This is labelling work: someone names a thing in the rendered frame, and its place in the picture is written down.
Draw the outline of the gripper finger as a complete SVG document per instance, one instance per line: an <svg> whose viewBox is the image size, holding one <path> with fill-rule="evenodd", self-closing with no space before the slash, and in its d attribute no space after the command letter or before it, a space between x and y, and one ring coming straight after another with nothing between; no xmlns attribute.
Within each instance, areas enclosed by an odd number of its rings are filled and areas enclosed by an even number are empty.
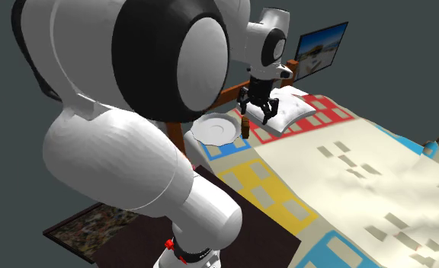
<svg viewBox="0 0 439 268"><path fill-rule="evenodd" d="M248 88L242 87L239 90L237 102L239 103L241 114L245 114L247 110L247 104L253 104L255 102L255 94L251 93Z"/></svg>
<svg viewBox="0 0 439 268"><path fill-rule="evenodd" d="M277 115L278 104L279 104L278 98L269 98L268 100L265 100L264 103L261 105L261 109L264 114L262 120L263 125L265 125L270 118Z"/></svg>

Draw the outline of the white pillow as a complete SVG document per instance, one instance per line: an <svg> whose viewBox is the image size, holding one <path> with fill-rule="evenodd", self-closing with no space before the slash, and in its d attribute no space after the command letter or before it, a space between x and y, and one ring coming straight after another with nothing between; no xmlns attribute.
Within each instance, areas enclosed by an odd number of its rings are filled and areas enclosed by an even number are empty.
<svg viewBox="0 0 439 268"><path fill-rule="evenodd" d="M253 104L247 104L245 116L273 136L280 137L293 123L316 113L316 109L303 100L306 95L306 92L293 86L274 88L270 97L279 99L275 116L263 125L264 113L260 107Z"/></svg>

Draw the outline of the mottled framed picture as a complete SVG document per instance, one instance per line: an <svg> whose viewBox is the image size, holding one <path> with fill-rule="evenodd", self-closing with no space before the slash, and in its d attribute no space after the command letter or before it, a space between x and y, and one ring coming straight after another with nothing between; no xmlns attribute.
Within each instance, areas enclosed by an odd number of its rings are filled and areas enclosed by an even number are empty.
<svg viewBox="0 0 439 268"><path fill-rule="evenodd" d="M137 214L96 203L43 231L43 236L82 258L95 263L94 253Z"/></svg>

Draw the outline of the landscape wall picture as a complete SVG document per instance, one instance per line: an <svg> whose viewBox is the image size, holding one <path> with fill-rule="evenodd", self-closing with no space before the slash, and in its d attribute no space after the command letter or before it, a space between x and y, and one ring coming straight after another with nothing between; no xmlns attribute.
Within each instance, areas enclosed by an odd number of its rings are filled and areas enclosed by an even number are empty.
<svg viewBox="0 0 439 268"><path fill-rule="evenodd" d="M294 60L298 62L294 81L328 68L334 61L348 22L300 36Z"/></svg>

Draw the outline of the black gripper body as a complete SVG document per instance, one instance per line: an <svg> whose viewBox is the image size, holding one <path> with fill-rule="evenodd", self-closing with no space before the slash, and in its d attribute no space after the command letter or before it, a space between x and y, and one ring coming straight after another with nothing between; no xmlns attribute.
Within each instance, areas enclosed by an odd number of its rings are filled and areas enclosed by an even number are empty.
<svg viewBox="0 0 439 268"><path fill-rule="evenodd" d="M274 104L276 100L270 98L273 83L274 79L262 80L251 76L247 92L249 102L254 105Z"/></svg>

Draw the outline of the white plate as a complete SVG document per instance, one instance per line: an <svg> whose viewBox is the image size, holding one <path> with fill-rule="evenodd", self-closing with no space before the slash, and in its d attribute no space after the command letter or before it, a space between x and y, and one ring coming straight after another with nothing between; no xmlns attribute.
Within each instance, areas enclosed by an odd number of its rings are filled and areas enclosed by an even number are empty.
<svg viewBox="0 0 439 268"><path fill-rule="evenodd" d="M241 125L225 113L208 113L193 122L193 137L204 145L222 146L233 143L241 134Z"/></svg>

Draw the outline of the wooden bed with patterned quilt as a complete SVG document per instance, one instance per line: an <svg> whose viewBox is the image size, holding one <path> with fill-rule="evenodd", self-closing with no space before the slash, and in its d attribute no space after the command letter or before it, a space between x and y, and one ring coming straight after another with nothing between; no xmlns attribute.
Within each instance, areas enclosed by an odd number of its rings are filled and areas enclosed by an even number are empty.
<svg viewBox="0 0 439 268"><path fill-rule="evenodd" d="M300 239L289 268L439 268L439 141L415 143L322 95L316 113L273 136L172 141Z"/></svg>

